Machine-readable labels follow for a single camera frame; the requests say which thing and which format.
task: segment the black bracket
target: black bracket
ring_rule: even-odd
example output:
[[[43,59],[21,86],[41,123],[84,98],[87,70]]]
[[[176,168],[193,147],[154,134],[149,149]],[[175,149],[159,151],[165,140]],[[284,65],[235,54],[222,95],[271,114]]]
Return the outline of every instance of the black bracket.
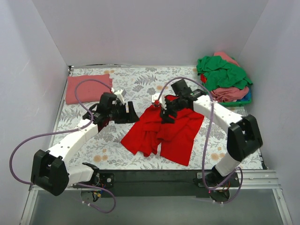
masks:
[[[165,96],[166,109],[161,109],[160,117],[162,118],[162,123],[175,123],[177,117],[177,111],[182,109],[194,108],[193,102],[196,101],[200,96],[206,95],[201,89],[196,89],[194,91],[188,87],[184,79],[181,79],[173,84],[171,84],[172,89],[176,96],[174,100],[168,100],[168,96]]]
[[[262,145],[262,136],[254,116],[243,117],[228,128],[227,151],[236,161],[241,162]]]
[[[117,96],[112,93],[103,93],[99,103],[92,105],[89,110],[94,115],[93,123],[98,125],[98,132],[112,120],[117,124],[134,123],[139,120],[133,103],[131,101],[128,102],[127,112],[126,104],[121,104]],[[91,115],[86,112],[82,118],[90,120]]]
[[[60,195],[69,182],[62,157],[54,157],[49,154],[49,151],[37,151],[33,157],[31,182],[54,196]]]

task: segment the white panel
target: white panel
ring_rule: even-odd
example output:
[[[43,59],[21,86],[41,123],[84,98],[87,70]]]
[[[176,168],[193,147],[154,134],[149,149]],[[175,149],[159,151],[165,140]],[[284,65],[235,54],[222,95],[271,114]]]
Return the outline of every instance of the white panel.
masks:
[[[237,57],[267,0],[33,0],[68,65]]]
[[[275,169],[293,224],[300,224],[300,3],[272,0],[239,63],[253,85],[253,114],[262,133],[263,159]]]
[[[53,129],[67,66],[30,0],[0,0],[0,224],[19,224],[28,185],[11,176],[13,149]],[[49,139],[29,142],[15,155],[17,175],[30,180],[33,154]]]

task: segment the floral tablecloth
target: floral tablecloth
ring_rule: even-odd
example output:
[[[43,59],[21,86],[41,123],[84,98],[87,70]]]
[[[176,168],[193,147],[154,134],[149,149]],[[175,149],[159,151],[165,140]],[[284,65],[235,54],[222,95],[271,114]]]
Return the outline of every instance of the floral tablecloth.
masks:
[[[116,67],[116,68],[82,68],[74,69],[72,76],[101,75],[110,73],[113,79],[113,87],[125,89],[126,101],[133,101],[135,111],[141,116],[151,104],[151,95],[160,92],[163,85],[176,76],[185,76],[199,80],[193,67]],[[197,88],[191,82],[188,84],[192,89]],[[172,94],[171,87],[165,90],[165,94]],[[235,113],[245,115],[243,107],[232,108]],[[57,125],[57,131],[74,128],[85,111],[78,105],[63,103],[62,111]],[[97,136],[91,138],[69,162],[69,166],[89,162],[100,169],[123,169],[123,170],[186,170],[201,169],[204,140],[207,133],[209,120],[205,119],[195,138],[194,147],[189,166],[179,165],[159,155],[151,154],[144,157],[138,152],[133,155],[120,144],[124,135],[133,124],[114,124],[111,122]],[[56,135],[53,144],[58,143],[65,135]],[[226,134],[213,123],[210,140],[205,158],[205,169],[211,169],[226,153]],[[258,152],[247,157],[242,163],[243,169],[262,169]]]

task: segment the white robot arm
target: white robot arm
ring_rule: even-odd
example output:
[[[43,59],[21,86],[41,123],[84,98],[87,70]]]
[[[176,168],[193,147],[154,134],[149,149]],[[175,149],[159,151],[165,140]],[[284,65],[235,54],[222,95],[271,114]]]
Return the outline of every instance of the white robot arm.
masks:
[[[212,115],[211,100],[204,91],[200,89],[192,91],[183,79],[171,86],[175,95],[178,96],[177,99],[170,101],[166,98],[161,98],[158,101],[152,101],[154,105],[162,105],[161,114],[163,122],[174,123],[173,118],[176,117],[177,111],[190,108],[209,119],[212,117],[213,122],[227,133],[227,152],[212,168],[212,173],[205,177],[209,183],[220,183],[235,170],[243,159],[263,145],[263,140],[254,116],[236,114],[218,103],[214,104]]]
[[[128,102],[128,112],[124,102],[125,91],[119,90],[104,93],[99,103],[89,110],[93,113],[93,122],[85,129],[80,129],[91,120],[87,112],[76,128],[78,131],[68,134],[59,143],[47,151],[39,150],[33,158],[31,182],[49,191],[53,195],[60,195],[67,186],[79,182],[99,181],[99,169],[92,164],[67,169],[68,162],[76,152],[93,136],[98,134],[109,121],[115,123],[134,123],[139,120],[133,103]]]

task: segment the pink towel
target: pink towel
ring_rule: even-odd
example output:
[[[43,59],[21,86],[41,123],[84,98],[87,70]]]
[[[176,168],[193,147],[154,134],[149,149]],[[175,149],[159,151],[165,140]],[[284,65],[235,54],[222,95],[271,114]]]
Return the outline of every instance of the pink towel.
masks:
[[[235,61],[234,59],[230,58],[225,52],[215,52],[214,56],[217,56],[217,55],[221,56],[221,58],[223,60],[226,60],[227,62],[233,63],[233,64],[237,65],[238,67],[240,67],[238,62]]]
[[[233,102],[242,99],[249,92],[249,87],[240,90],[236,87],[217,88],[211,91],[212,97],[218,102]]]
[[[78,101],[75,98],[75,87],[77,84],[86,79],[95,79],[107,84],[110,88],[113,86],[113,80],[109,78],[109,74],[104,75],[83,75],[83,76],[69,76],[67,78],[67,92],[66,92],[66,104],[77,104]],[[106,86],[95,81],[87,81],[82,83],[78,89],[77,94],[81,102],[96,102],[100,100],[101,95],[104,92],[110,92]]]

